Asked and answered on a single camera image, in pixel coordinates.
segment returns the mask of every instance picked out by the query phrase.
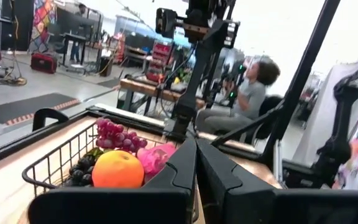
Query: wire basket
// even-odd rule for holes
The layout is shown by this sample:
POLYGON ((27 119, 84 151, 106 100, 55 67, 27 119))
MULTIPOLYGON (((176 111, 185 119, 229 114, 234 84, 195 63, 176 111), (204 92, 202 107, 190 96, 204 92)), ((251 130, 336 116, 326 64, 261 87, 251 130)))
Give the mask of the wire basket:
MULTIPOLYGON (((135 128, 124 128, 134 131, 141 139, 148 142, 147 148, 166 144, 168 142, 179 147, 180 143, 169 141, 165 136, 150 134, 135 128)), ((23 179, 34 186, 34 196, 46 193, 50 189, 59 188, 68 178, 69 170, 90 150, 96 148, 96 124, 88 126, 57 148, 32 163, 22 173, 23 179)), ((193 221, 198 219, 198 199, 195 198, 193 221)))

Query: black floor mat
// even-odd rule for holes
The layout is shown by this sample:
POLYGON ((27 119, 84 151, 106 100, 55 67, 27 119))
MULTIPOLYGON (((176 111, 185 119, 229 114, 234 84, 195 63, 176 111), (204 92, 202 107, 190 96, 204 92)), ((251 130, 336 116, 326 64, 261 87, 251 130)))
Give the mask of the black floor mat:
POLYGON ((52 93, 26 100, 0 105, 0 124, 16 124, 31 119, 41 108, 67 109, 80 101, 69 96, 52 93))
POLYGON ((101 85, 101 86, 104 86, 104 87, 107 87, 107 88, 113 88, 113 87, 119 85, 119 79, 115 78, 115 79, 112 79, 112 80, 109 80, 109 81, 98 83, 98 85, 101 85))

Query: wooden table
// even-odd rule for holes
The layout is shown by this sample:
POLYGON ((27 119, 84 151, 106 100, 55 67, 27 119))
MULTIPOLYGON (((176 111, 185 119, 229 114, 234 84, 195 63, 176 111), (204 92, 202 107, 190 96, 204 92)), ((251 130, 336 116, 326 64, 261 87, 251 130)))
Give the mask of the wooden table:
MULTIPOLYGON (((127 90, 126 99, 125 99, 126 103, 124 105, 124 109, 129 110, 129 108, 131 107, 133 92, 143 93, 150 97, 156 97, 157 91, 155 91, 155 85, 153 85, 153 83, 150 83, 148 85, 145 83, 137 82, 134 80, 129 80, 126 78, 120 80, 121 88, 127 90)), ((181 94, 179 94, 177 92, 170 91, 170 90, 164 90, 160 97, 163 100, 176 102, 180 96, 181 96, 181 94)), ((196 106, 198 109, 201 109, 202 107, 204 107, 204 101, 201 99, 196 99, 196 106)))
MULTIPOLYGON (((144 117, 145 120, 149 121, 151 118, 144 117)), ((83 118, 76 123, 57 131, 54 134, 40 140, 39 142, 22 149, 20 152, 13 154, 0 161, 0 224, 25 224, 27 221, 27 207, 34 197, 33 185, 25 182, 22 177, 22 171, 31 163, 50 152, 52 149, 63 144, 67 139, 72 138, 86 127, 94 123, 96 118, 83 118)), ((161 121, 153 120, 153 123, 160 123, 161 121)), ((166 139, 162 136, 156 136, 150 133, 145 133, 139 130, 136 131, 140 137, 151 139, 149 140, 149 146, 154 147, 156 144, 166 143, 166 139)), ((213 139, 216 136, 201 134, 203 138, 213 139)), ((71 143, 72 147, 79 147, 86 145, 85 137, 80 138, 80 141, 73 140, 71 143)), ((254 150, 253 147, 246 144, 242 144, 235 141, 229 141, 227 144, 234 144, 244 150, 254 150)), ((274 180, 272 173, 262 164, 256 162, 247 161, 230 156, 232 160, 237 162, 239 165, 247 169, 249 172, 255 174, 262 180, 272 184, 275 187, 280 185, 274 180)), ((59 159, 51 159, 51 166, 59 166, 59 159)), ((41 165, 41 169, 36 170, 37 177, 45 177, 47 175, 46 164, 41 165)), ((199 201, 199 219, 197 224, 204 224, 204 216, 201 202, 199 201)))

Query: pink fruit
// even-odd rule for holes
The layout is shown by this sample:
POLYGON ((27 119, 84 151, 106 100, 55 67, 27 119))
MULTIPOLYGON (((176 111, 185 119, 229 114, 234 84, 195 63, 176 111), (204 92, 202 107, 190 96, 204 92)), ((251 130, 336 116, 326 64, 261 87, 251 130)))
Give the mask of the pink fruit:
POLYGON ((164 144, 151 149, 139 149, 136 156, 142 163, 145 173, 153 177, 163 169, 175 151, 173 144, 164 144))

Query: black robotic arm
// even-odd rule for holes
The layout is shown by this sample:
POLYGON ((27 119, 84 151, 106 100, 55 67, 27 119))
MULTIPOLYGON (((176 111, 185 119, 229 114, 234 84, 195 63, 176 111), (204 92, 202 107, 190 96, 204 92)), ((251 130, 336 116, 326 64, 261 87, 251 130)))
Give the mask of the black robotic arm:
POLYGON ((157 33, 173 38, 175 28, 182 27, 185 30, 185 37, 196 45, 196 64, 186 92, 179 97, 175 105, 173 113, 176 115, 176 121, 174 125, 168 125, 173 128, 169 130, 170 132, 181 136, 186 134, 191 119, 196 116, 196 92, 206 64, 211 60, 211 56, 223 47, 230 49, 234 46, 239 23, 222 20, 228 6, 231 6, 229 11, 231 14, 234 2, 190 1, 186 12, 187 17, 180 17, 170 9, 157 9, 157 33), (210 27, 208 24, 212 18, 215 20, 210 27))
POLYGON ((331 137, 317 150, 319 159, 312 169, 321 177, 322 184, 332 186, 337 170, 351 157, 347 135, 354 102, 358 99, 358 71, 340 80, 334 87, 337 108, 331 137))

